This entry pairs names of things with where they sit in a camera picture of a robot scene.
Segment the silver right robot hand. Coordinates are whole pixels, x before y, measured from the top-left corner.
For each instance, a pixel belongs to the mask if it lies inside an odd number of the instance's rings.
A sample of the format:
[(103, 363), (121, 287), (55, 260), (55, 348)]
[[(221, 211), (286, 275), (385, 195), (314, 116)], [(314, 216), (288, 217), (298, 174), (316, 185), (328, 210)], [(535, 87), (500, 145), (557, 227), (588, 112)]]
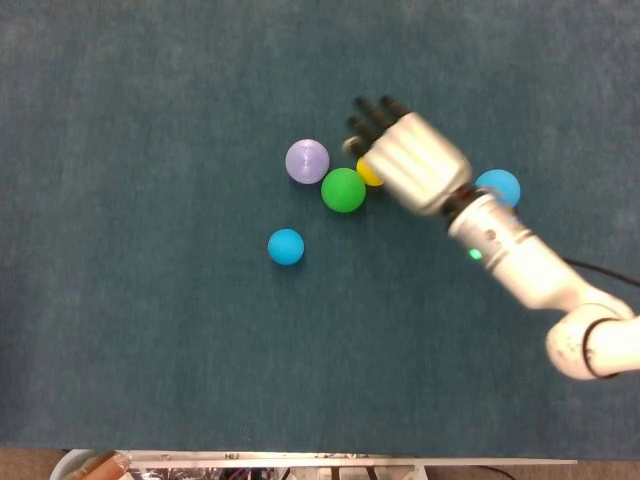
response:
[(389, 96), (377, 104), (357, 97), (353, 104), (360, 114), (346, 121), (354, 135), (351, 153), (408, 209), (437, 214), (470, 184), (465, 155), (417, 112)]

